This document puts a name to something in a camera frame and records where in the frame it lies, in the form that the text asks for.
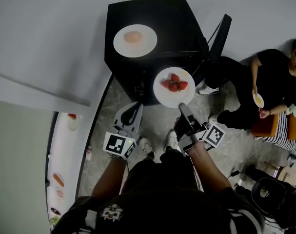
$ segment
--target plate with egg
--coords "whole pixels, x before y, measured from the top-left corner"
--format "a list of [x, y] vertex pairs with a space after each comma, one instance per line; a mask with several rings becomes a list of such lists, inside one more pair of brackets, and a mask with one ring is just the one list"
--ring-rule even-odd
[[253, 94], [253, 99], [257, 107], [259, 108], [264, 107], [265, 103], [264, 103], [263, 97], [260, 94], [257, 94], [257, 95]]
[[125, 57], [142, 57], [150, 53], [158, 41], [153, 29], [142, 24], [132, 24], [122, 28], [113, 39], [115, 50]]

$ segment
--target egg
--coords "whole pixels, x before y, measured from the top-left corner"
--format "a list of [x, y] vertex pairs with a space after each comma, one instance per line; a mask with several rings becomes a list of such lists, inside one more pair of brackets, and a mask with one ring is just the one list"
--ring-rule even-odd
[[126, 33], [124, 38], [129, 43], [137, 43], [142, 39], [142, 33], [138, 31], [131, 31]]

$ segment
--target sneaker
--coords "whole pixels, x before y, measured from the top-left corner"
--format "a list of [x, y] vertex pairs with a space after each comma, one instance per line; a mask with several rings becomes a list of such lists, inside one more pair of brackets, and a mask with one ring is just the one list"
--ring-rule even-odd
[[218, 123], [217, 117], [218, 117], [218, 115], [212, 115], [211, 117], [208, 118], [208, 123], [210, 125], [217, 124]]
[[151, 145], [151, 142], [147, 138], [141, 138], [140, 147], [147, 154], [147, 156], [152, 156], [153, 154], [153, 160], [155, 159], [153, 147]]
[[210, 94], [215, 95], [219, 93], [219, 88], [210, 88], [208, 85], [205, 85], [203, 88], [199, 89], [197, 93], [203, 96], [207, 96]]
[[177, 135], [176, 135], [174, 129], [171, 129], [167, 134], [164, 150], [168, 146], [170, 146], [173, 149], [177, 149], [177, 147], [178, 147]]

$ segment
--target strawberry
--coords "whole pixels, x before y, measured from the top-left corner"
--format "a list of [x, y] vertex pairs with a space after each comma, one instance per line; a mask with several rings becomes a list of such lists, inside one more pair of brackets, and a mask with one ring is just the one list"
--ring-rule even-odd
[[164, 87], [164, 88], [168, 88], [170, 87], [171, 85], [171, 81], [170, 80], [164, 80], [161, 82], [161, 85]]
[[74, 115], [74, 114], [68, 114], [68, 116], [69, 116], [71, 119], [76, 119], [76, 115]]
[[177, 82], [171, 83], [169, 90], [172, 92], [177, 92], [178, 90], [180, 91], [178, 83]]
[[188, 86], [187, 81], [180, 81], [179, 82], [179, 87], [180, 87], [181, 90], [185, 90], [187, 86]]
[[175, 74], [172, 74], [171, 81], [179, 81], [179, 76], [175, 75]]

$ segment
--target black trim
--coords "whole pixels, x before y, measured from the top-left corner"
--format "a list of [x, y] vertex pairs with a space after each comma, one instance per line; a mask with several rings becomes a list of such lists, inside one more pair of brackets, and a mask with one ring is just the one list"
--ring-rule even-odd
[[108, 90], [110, 88], [110, 85], [112, 83], [113, 78], [114, 78], [114, 75], [112, 74], [111, 77], [110, 77], [110, 79], [109, 79], [109, 81], [108, 81], [108, 84], [107, 84], [107, 86], [106, 86], [106, 88], [105, 88], [105, 90], [103, 92], [102, 98], [100, 100], [100, 103], [99, 103], [99, 106], [98, 106], [98, 109], [97, 109], [97, 112], [96, 112], [96, 115], [95, 115], [95, 118], [94, 118], [94, 121], [93, 121], [93, 124], [92, 124], [91, 129], [90, 129], [90, 132], [89, 132], [89, 136], [88, 136], [88, 139], [87, 139], [87, 142], [86, 142], [86, 146], [85, 146], [83, 158], [81, 160], [81, 165], [80, 165], [80, 170], [79, 170], [78, 184], [76, 186], [75, 200], [77, 199], [78, 194], [79, 194], [79, 185], [80, 185], [81, 174], [83, 172], [84, 163], [85, 163], [85, 160], [86, 160], [86, 150], [87, 150], [87, 148], [89, 146], [89, 142], [90, 142], [91, 136], [93, 135], [94, 128], [95, 128], [95, 125], [96, 125], [96, 122], [97, 122], [97, 119], [98, 119], [100, 110], [102, 108], [104, 99], [105, 99], [105, 97], [106, 97], [106, 95], [108, 93]]
[[52, 116], [52, 121], [50, 125], [50, 131], [49, 131], [49, 137], [48, 137], [48, 144], [47, 144], [47, 152], [46, 152], [46, 165], [45, 165], [45, 192], [46, 192], [46, 206], [47, 206], [47, 214], [48, 213], [48, 201], [47, 201], [47, 187], [50, 185], [50, 181], [48, 179], [48, 164], [49, 164], [49, 158], [48, 155], [50, 154], [51, 149], [51, 142], [52, 138], [54, 136], [55, 132], [55, 126], [57, 122], [59, 112], [54, 112], [54, 115]]

